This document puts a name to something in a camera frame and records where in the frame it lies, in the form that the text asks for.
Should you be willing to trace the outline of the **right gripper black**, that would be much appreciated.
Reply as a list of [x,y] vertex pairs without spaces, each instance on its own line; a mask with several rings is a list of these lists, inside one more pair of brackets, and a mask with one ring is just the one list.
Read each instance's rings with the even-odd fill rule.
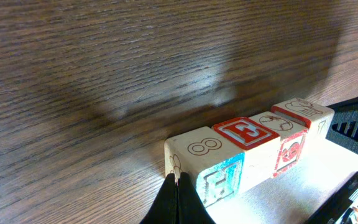
[[[334,110],[334,117],[326,139],[358,154],[358,97],[330,105],[329,108]],[[355,211],[351,205],[357,197],[358,172],[332,194],[304,224],[352,223]]]

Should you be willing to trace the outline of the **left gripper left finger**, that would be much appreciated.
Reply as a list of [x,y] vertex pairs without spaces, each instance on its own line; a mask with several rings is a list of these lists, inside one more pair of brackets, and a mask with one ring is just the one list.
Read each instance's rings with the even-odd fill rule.
[[168,174],[140,224],[176,224],[177,203],[175,175]]

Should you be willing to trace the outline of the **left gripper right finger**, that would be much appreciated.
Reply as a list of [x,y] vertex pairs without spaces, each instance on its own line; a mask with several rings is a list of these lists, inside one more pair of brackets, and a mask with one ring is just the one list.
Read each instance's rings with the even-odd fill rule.
[[180,224],[215,224],[186,172],[181,172],[178,180],[178,222]]

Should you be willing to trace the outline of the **wooden block plain I elephant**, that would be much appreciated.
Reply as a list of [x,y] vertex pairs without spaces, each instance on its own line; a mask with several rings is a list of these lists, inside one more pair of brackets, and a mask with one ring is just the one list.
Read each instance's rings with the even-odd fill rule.
[[308,128],[308,144],[326,138],[335,114],[331,108],[302,98],[277,103],[271,107],[271,112]]

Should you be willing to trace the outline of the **wooden block blue H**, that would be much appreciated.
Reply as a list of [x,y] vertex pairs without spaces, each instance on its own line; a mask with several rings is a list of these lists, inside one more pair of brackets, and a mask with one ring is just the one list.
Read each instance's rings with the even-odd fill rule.
[[175,182],[182,172],[190,176],[204,207],[235,196],[240,187],[244,151],[205,126],[164,142],[165,174]]

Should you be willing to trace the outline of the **wooden block red 6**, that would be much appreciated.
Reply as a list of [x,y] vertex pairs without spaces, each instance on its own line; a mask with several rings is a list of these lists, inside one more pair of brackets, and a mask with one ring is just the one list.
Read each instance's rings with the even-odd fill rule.
[[308,134],[308,128],[269,111],[251,116],[250,119],[280,136],[273,178],[297,165]]

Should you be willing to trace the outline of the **wooden block green side I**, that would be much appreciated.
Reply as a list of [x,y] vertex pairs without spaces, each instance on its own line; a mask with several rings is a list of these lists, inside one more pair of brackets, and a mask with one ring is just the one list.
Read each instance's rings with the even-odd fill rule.
[[240,193],[272,176],[280,147],[278,133],[247,117],[215,124],[212,129],[244,151]]

